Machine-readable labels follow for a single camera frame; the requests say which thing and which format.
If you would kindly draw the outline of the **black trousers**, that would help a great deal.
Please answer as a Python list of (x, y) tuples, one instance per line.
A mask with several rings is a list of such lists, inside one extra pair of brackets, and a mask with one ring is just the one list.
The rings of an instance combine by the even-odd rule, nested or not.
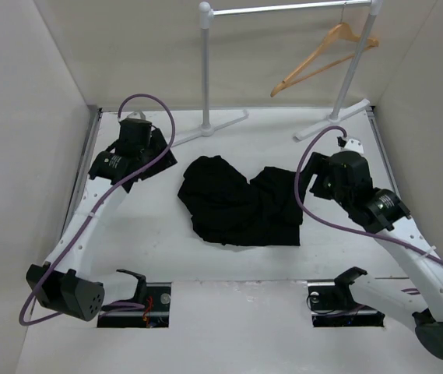
[(179, 200), (204, 241), (236, 246), (299, 246), (303, 212), (293, 171), (263, 168), (247, 180), (221, 156), (201, 156), (183, 174)]

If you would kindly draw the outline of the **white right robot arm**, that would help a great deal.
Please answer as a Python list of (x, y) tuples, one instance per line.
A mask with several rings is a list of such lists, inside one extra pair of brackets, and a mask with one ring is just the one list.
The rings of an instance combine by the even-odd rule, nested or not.
[(335, 278), (335, 303), (345, 309), (366, 305), (378, 310), (414, 332), (430, 354), (443, 360), (443, 260), (421, 236), (403, 201), (375, 187), (367, 160), (352, 150), (331, 156), (305, 153), (294, 179), (299, 205), (306, 192), (337, 203), (359, 225), (356, 234), (382, 246), (415, 287), (402, 291), (383, 286), (354, 266)]

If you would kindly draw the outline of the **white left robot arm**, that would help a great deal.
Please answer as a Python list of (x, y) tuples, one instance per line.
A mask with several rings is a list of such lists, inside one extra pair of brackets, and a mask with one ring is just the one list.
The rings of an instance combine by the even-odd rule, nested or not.
[(118, 138), (90, 166), (83, 197), (62, 238), (41, 266), (31, 265), (26, 281), (37, 302), (53, 312), (83, 321), (102, 308), (135, 311), (146, 304), (142, 274), (118, 269), (107, 276), (91, 272), (104, 227), (139, 180), (176, 164), (162, 132), (147, 120), (128, 118)]

